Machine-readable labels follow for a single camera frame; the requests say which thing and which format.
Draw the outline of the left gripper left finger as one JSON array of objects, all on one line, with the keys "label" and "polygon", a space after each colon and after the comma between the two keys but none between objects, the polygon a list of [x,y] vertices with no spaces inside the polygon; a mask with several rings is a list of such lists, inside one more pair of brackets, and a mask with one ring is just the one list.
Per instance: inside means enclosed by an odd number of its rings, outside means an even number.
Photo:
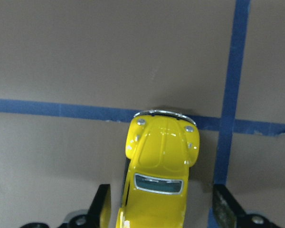
[{"label": "left gripper left finger", "polygon": [[88,228],[108,228],[111,217],[110,184],[101,184],[88,210],[86,219]]}]

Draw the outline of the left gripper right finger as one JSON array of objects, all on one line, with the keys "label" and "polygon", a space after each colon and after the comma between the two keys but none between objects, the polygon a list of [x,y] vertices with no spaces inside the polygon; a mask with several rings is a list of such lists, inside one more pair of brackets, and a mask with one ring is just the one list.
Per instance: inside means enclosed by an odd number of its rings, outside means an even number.
[{"label": "left gripper right finger", "polygon": [[246,212],[223,184],[214,184],[212,208],[220,228],[240,228]]}]

